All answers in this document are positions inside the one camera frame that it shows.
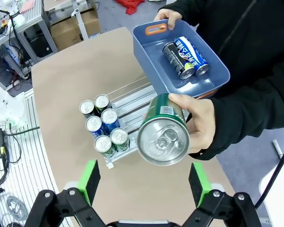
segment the soda can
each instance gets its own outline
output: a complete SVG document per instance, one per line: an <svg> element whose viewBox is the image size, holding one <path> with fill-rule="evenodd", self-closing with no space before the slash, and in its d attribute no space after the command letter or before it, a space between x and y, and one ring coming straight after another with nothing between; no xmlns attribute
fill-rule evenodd
<svg viewBox="0 0 284 227"><path fill-rule="evenodd" d="M180 161L189 148L189 133L182 109L168 94L155 97L139 129L137 146L147 161L169 166Z"/></svg>
<svg viewBox="0 0 284 227"><path fill-rule="evenodd" d="M111 158L116 153L116 148L108 136L96 138L94 146L96 151L100 152L106 159Z"/></svg>
<svg viewBox="0 0 284 227"><path fill-rule="evenodd" d="M110 103L107 95L98 95L95 98L95 106L99 114L101 114L103 111L105 111L108 108L112 108L112 104Z"/></svg>
<svg viewBox="0 0 284 227"><path fill-rule="evenodd" d="M110 134L114 129L120 128L118 113L114 109L106 109L101 114L101 120L105 125L107 132Z"/></svg>
<svg viewBox="0 0 284 227"><path fill-rule="evenodd" d="M110 134L110 139L115 145L117 151L126 151L129 149L130 140L128 138L127 131L122 128L116 128Z"/></svg>
<svg viewBox="0 0 284 227"><path fill-rule="evenodd" d="M84 100L80 103L79 110L86 118L89 118L90 116L99 116L99 113L91 100Z"/></svg>
<svg viewBox="0 0 284 227"><path fill-rule="evenodd" d="M97 116L90 116L85 122L85 127L95 138L107 134L101 118Z"/></svg>
<svg viewBox="0 0 284 227"><path fill-rule="evenodd" d="M201 76L209 69L206 59L200 54L191 42L184 36L175 40L177 48L179 48L179 55L182 58L189 60L195 68L195 75Z"/></svg>
<svg viewBox="0 0 284 227"><path fill-rule="evenodd" d="M165 57L168 59L170 64L177 72L180 79L187 79L194 74L194 66L188 60L182 58L179 55L179 49L174 43L167 43L163 47L162 51Z"/></svg>

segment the orange tray handle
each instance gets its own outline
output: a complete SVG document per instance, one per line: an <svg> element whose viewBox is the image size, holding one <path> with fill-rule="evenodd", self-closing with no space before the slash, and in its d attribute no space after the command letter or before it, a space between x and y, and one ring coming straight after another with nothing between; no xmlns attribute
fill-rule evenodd
<svg viewBox="0 0 284 227"><path fill-rule="evenodd" d="M165 32L166 30L167 30L167 24L152 25L152 26L148 26L145 29L145 34L146 35L154 35L154 34Z"/></svg>

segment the red cloth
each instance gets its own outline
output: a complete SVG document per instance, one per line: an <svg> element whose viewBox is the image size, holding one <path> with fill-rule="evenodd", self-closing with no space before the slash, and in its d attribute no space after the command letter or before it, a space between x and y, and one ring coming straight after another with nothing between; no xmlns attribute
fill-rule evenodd
<svg viewBox="0 0 284 227"><path fill-rule="evenodd" d="M126 13L132 15L133 13L137 12L137 7L140 3L144 2L145 0L115 0L122 6L126 7Z"/></svg>

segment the cardboard box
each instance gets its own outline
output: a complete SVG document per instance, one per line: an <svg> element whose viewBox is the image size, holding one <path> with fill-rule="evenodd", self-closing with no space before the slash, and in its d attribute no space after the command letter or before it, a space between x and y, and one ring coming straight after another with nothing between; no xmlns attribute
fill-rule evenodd
<svg viewBox="0 0 284 227"><path fill-rule="evenodd" d="M101 32L98 14L95 9L81 12L81 17L89 37ZM78 21L75 17L64 19L52 25L51 33L59 51L83 41Z"/></svg>

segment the person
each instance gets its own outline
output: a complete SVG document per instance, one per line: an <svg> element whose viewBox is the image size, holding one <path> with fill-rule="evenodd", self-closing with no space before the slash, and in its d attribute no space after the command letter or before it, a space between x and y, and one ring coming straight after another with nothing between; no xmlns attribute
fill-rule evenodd
<svg viewBox="0 0 284 227"><path fill-rule="evenodd" d="M177 0L158 11L192 26L230 71L209 99L170 94L188 119L190 156L208 160L245 136L284 127L284 0Z"/></svg>

